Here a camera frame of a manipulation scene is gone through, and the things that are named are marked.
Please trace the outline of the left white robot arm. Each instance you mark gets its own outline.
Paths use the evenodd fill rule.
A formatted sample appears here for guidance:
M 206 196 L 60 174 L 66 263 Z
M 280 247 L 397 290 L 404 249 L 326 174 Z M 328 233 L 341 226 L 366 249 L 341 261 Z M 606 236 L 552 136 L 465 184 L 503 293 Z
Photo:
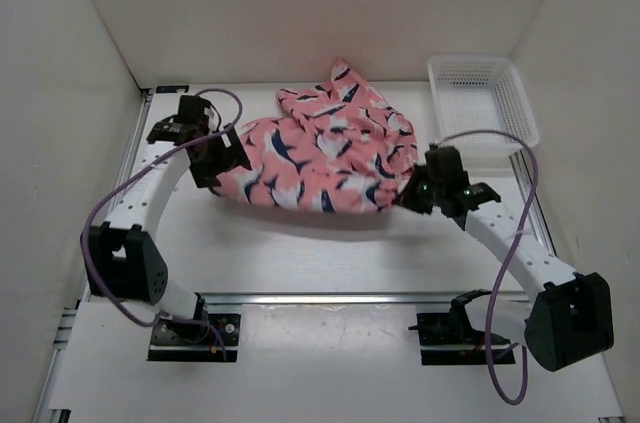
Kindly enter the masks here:
M 184 175 L 210 189 L 220 174 L 251 166 L 239 120 L 211 125 L 218 112 L 205 95 L 181 95 L 176 114 L 152 127 L 141 168 L 94 207 L 80 237 L 92 295 L 140 327 L 169 321 L 188 343 L 206 338 L 210 320 L 203 298 L 168 274 L 155 243 L 160 219 Z

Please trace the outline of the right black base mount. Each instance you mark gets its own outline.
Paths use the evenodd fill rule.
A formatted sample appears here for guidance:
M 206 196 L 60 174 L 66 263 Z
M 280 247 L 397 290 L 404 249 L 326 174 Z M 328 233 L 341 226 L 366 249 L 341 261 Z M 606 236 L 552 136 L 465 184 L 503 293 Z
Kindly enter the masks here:
M 474 329 L 466 315 L 466 306 L 488 290 L 473 290 L 453 298 L 446 312 L 416 314 L 416 323 L 408 327 L 416 332 L 422 366 L 485 366 L 485 333 Z

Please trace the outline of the front aluminium rail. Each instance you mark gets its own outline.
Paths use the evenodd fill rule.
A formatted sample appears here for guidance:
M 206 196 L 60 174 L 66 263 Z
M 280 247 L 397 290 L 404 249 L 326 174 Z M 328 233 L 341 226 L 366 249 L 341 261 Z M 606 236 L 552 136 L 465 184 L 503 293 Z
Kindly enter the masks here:
M 454 292 L 204 293 L 209 305 L 429 305 L 448 304 Z

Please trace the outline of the left aluminium rail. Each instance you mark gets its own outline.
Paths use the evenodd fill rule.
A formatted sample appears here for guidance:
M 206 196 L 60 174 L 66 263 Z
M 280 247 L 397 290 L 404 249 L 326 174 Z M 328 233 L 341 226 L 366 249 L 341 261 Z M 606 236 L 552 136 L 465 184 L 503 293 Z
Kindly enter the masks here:
M 141 140 L 142 130 L 147 119 L 149 106 L 155 93 L 154 87 L 142 88 L 140 91 L 140 103 L 137 107 L 136 119 L 131 126 L 126 147 L 121 154 L 120 166 L 114 181 L 114 187 L 123 183 L 131 174 L 135 166 L 136 152 L 138 144 Z M 32 415 L 28 422 L 68 422 L 71 414 L 70 409 L 51 409 L 49 407 L 51 394 L 53 392 L 58 374 L 61 368 L 64 351 L 73 328 L 77 308 L 81 303 L 91 299 L 89 283 L 85 274 L 84 264 L 81 259 L 77 262 L 80 264 L 81 272 L 74 280 L 72 289 L 73 299 L 69 304 L 63 307 L 58 314 L 56 320 L 56 328 L 54 339 L 48 350 L 47 366 L 44 377 L 37 392 L 37 400 Z

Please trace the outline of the pink shark print shorts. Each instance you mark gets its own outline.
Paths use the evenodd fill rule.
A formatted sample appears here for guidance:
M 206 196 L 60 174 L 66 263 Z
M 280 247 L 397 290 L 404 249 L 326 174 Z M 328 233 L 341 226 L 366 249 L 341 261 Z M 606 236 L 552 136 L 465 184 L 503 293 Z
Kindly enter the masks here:
M 250 166 L 218 177 L 218 197 L 262 207 L 365 214 L 389 209 L 418 159 L 412 123 L 355 69 L 336 60 L 326 81 L 282 88 L 280 117 L 239 132 Z

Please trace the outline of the white plastic mesh basket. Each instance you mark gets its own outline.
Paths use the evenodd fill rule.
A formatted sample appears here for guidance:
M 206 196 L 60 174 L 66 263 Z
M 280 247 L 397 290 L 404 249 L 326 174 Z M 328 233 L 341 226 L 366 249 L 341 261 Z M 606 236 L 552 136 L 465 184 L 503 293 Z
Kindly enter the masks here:
M 540 136 L 515 64 L 486 55 L 435 56 L 427 63 L 438 135 L 474 130 L 454 141 L 475 160 L 508 158 L 521 149 L 509 133 L 533 148 Z

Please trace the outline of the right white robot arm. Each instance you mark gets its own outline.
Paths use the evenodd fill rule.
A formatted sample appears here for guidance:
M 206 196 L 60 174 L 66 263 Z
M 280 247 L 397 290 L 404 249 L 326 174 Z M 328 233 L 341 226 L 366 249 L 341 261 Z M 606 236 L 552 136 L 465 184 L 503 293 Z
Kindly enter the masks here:
M 614 345 L 610 287 L 597 273 L 581 274 L 524 233 L 498 193 L 473 184 L 460 153 L 431 146 L 396 203 L 418 214 L 434 209 L 481 243 L 519 283 L 528 302 L 497 299 L 488 290 L 455 297 L 447 318 L 427 327 L 430 344 L 470 343 L 485 330 L 528 349 L 555 372 Z

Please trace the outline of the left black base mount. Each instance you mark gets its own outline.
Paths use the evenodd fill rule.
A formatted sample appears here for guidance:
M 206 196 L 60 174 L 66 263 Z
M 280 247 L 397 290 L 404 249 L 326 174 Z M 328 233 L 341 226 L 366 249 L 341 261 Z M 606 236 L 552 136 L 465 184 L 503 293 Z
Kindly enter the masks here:
M 242 315 L 239 310 L 206 310 L 209 327 L 161 319 L 152 329 L 147 360 L 172 363 L 235 363 L 238 358 Z

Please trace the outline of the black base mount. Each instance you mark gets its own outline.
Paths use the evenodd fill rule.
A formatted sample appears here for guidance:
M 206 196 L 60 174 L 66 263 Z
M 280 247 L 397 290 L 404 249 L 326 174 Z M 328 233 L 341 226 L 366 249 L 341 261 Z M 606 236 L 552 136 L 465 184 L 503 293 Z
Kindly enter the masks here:
M 466 315 L 466 306 L 488 290 L 473 290 L 453 298 L 446 312 L 416 314 L 416 323 L 408 327 L 416 332 L 422 366 L 485 366 L 485 333 L 474 329 Z
M 172 363 L 235 363 L 238 358 L 242 315 L 239 310 L 206 310 L 209 327 L 161 319 L 152 329 L 147 360 Z

